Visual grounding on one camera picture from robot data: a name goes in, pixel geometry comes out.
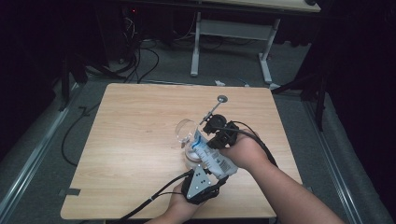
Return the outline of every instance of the tabletop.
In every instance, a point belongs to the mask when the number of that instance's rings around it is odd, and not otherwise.
[[[302,12],[320,12],[318,4],[309,6],[305,0],[202,0],[221,4],[241,5],[247,7],[268,7],[281,10],[294,10]]]
[[[70,185],[80,192],[66,196],[61,216],[123,217],[171,179],[188,171],[175,128],[183,119],[199,123],[219,95],[226,95],[228,102],[214,114],[249,125],[268,146],[279,168],[302,183],[268,89],[110,84]],[[166,191],[172,191],[174,185]],[[167,208],[169,197],[157,198],[133,218],[158,216]],[[219,196],[206,202],[195,218],[274,216],[251,175],[238,169],[220,188]]]

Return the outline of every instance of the black cable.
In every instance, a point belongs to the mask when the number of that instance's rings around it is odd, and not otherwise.
[[[158,63],[160,62],[160,56],[154,50],[152,50],[152,49],[145,49],[145,50],[148,50],[148,51],[152,52],[155,56],[157,56],[157,62],[154,64],[154,66],[150,70],[147,71],[147,73],[143,74],[142,77],[137,80],[137,84],[140,84],[140,82],[142,82],[143,77],[145,77],[152,70],[154,70],[157,67]]]
[[[65,160],[67,163],[69,163],[69,164],[72,165],[72,166],[76,166],[76,167],[77,167],[77,164],[74,163],[74,162],[72,162],[72,161],[70,161],[70,160],[66,157],[66,154],[65,154],[65,152],[64,152],[64,143],[66,142],[66,138],[67,138],[67,136],[70,134],[70,132],[72,131],[72,129],[76,126],[76,124],[77,124],[81,119],[83,119],[84,117],[87,117],[87,116],[90,114],[91,111],[93,111],[97,106],[99,106],[99,104],[100,104],[100,103],[94,105],[93,107],[91,107],[91,108],[88,109],[88,110],[84,110],[84,111],[82,112],[82,114],[79,116],[79,118],[76,119],[76,120],[73,122],[73,124],[69,127],[69,129],[67,129],[66,133],[64,134],[64,139],[63,139],[62,144],[61,144],[62,157],[64,158],[64,160]]]
[[[268,149],[268,147],[264,144],[264,142],[260,139],[260,137],[257,135],[257,134],[255,134],[254,132],[253,132],[253,134],[251,134],[251,133],[247,133],[247,132],[245,132],[245,131],[242,131],[242,130],[239,130],[239,129],[229,129],[229,128],[220,128],[220,127],[213,127],[213,128],[215,128],[215,129],[218,129],[218,130],[223,130],[223,131],[229,131],[229,132],[235,132],[235,133],[242,133],[242,134],[245,134],[245,135],[247,135],[247,136],[249,136],[250,138],[252,138],[254,141],[256,141],[259,145],[260,145],[260,147],[264,150],[264,152],[267,154],[267,157],[268,157],[268,160],[274,165],[274,166],[276,166],[277,167],[277,164],[276,164],[276,161],[275,161],[275,158],[274,158],[274,156],[272,155],[272,153],[271,153],[271,151]]]
[[[139,75],[137,74],[137,67],[139,67],[140,64],[140,48],[137,49],[137,64],[134,66],[134,70],[128,75],[127,78],[125,78],[124,83],[128,82],[128,80],[130,79],[130,81],[132,81],[134,79],[134,75],[137,76],[137,79],[139,79]]]
[[[130,212],[129,214],[125,215],[124,217],[120,218],[119,220],[112,222],[111,224],[122,223],[123,221],[126,221],[129,217],[134,216],[136,213],[140,212],[144,207],[146,207],[149,203],[153,202],[156,198],[158,198],[159,196],[165,194],[165,193],[161,194],[161,192],[163,192],[170,185],[172,185],[173,183],[175,183],[176,181],[178,181],[179,179],[181,179],[181,178],[183,178],[185,176],[192,175],[193,172],[194,172],[193,170],[189,170],[188,172],[186,172],[186,173],[176,177],[175,179],[169,181],[169,183],[167,183],[165,186],[163,186],[160,190],[158,190],[155,194],[153,194],[145,202],[140,204],[134,211]]]
[[[119,70],[114,71],[114,73],[119,74],[119,73],[126,72],[129,69],[131,69],[132,67],[134,67],[134,64],[135,64],[135,57],[133,56],[133,57],[131,57],[130,61],[128,62],[128,64],[126,66],[122,67]],[[91,75],[94,75],[94,76],[104,76],[105,75],[102,72],[93,71],[88,67],[85,67],[85,72],[87,72]]]

